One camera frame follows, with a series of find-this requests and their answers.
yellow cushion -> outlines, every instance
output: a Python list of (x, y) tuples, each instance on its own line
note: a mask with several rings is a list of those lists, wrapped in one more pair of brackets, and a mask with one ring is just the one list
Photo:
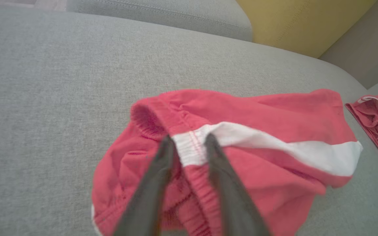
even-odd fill
[(237, 0), (253, 42), (318, 58), (376, 0)]

couch cushion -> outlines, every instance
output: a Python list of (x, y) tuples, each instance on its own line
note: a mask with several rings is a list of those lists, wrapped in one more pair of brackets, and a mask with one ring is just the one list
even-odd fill
[(68, 0), (67, 11), (108, 15), (252, 41), (235, 0)]
[[(175, 89), (235, 96), (364, 89), (342, 69), (282, 49), (140, 21), (0, 6), (0, 235), (95, 235), (93, 171), (136, 100)], [(378, 235), (378, 150), (316, 197), (298, 235)]]

